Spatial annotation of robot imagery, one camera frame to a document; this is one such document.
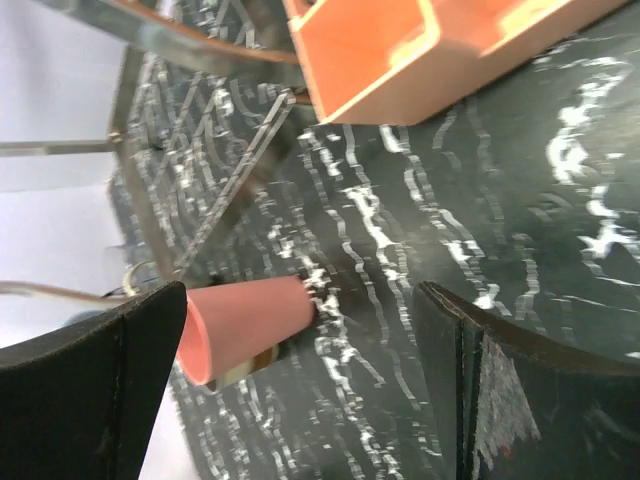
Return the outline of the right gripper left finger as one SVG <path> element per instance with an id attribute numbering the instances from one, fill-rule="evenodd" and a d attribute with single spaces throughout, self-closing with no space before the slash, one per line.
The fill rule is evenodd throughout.
<path id="1" fill-rule="evenodd" d="M 138 478 L 186 310 L 173 281 L 3 348 L 2 478 Z"/>

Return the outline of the pink plastic cup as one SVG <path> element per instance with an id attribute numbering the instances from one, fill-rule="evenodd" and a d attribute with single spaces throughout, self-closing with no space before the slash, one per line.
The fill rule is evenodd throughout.
<path id="1" fill-rule="evenodd" d="M 190 289 L 176 359 L 192 384 L 206 385 L 298 334 L 313 316 L 297 276 Z"/>

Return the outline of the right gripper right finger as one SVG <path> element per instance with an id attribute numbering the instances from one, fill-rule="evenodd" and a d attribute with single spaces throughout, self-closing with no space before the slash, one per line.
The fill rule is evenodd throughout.
<path id="1" fill-rule="evenodd" d="M 446 479 L 635 479 L 639 367 L 517 326 L 433 282 L 412 323 Z"/>

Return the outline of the cream and brown steel cup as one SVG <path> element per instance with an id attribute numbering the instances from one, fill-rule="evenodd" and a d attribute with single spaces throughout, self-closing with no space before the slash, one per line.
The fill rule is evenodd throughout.
<path id="1" fill-rule="evenodd" d="M 212 392 L 224 389 L 229 385 L 233 385 L 243 380 L 256 371 L 262 370 L 275 363 L 278 359 L 278 356 L 279 345 L 276 344 L 273 347 L 219 375 L 214 380 L 207 383 L 206 388 Z"/>

